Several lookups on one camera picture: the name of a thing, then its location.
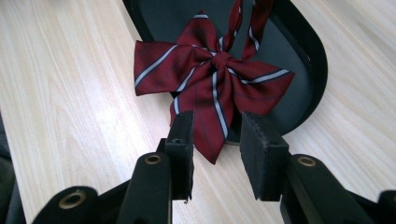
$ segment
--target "screw hole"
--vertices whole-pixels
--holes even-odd
[[[309,157],[299,157],[297,161],[304,166],[312,167],[317,165],[317,163]]]
[[[145,162],[146,162],[147,164],[150,164],[150,165],[152,165],[152,164],[157,164],[157,163],[159,163],[161,160],[162,160],[161,157],[160,157],[160,156],[157,156],[157,155],[152,155],[152,156],[148,156],[148,157],[145,158]]]
[[[181,144],[181,143],[184,143],[184,140],[183,139],[179,139],[179,138],[175,138],[175,139],[172,139],[172,142],[176,143],[176,144]]]

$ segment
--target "metal grommet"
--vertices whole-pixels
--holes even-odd
[[[299,157],[297,161],[304,166],[312,167],[317,165],[317,163],[309,157]]]
[[[76,192],[64,196],[59,201],[59,207],[61,207],[62,209],[74,208],[82,204],[86,198],[87,195],[85,194],[85,192],[78,189],[76,190]]]
[[[161,160],[162,160],[161,157],[158,155],[151,155],[151,156],[147,156],[145,158],[145,162],[150,165],[157,164],[157,163],[161,162]]]

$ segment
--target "wood grain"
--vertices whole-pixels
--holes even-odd
[[[396,4],[292,1],[329,63],[314,114],[285,136],[349,190],[376,200],[396,187]],[[99,193],[131,177],[169,131],[168,94],[134,95],[134,25],[117,1],[0,1],[0,108],[26,218],[70,186]],[[237,147],[215,166],[198,152],[192,201],[175,223],[279,223],[254,201]]]

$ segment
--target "bow tie knot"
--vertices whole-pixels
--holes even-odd
[[[273,0],[255,0],[242,57],[228,50],[242,21],[243,0],[236,0],[228,32],[219,38],[207,15],[200,11],[174,43],[137,42],[134,53],[137,95],[178,92],[171,104],[172,120],[194,111],[194,144],[216,162],[233,120],[234,110],[265,115],[288,89],[294,74],[268,63],[254,62]]]
[[[218,70],[224,68],[228,61],[233,58],[229,53],[220,51],[212,58],[212,65],[215,66]]]

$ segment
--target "bow tie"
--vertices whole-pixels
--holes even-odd
[[[227,51],[242,21],[243,1],[235,1],[225,36],[218,38],[207,15],[196,14],[176,44],[137,41],[134,52],[136,95],[178,92],[171,118],[194,111],[196,148],[215,163],[224,145],[236,107],[265,115],[286,92],[294,74],[267,63],[253,62],[273,1],[255,1],[247,41],[240,60]]]

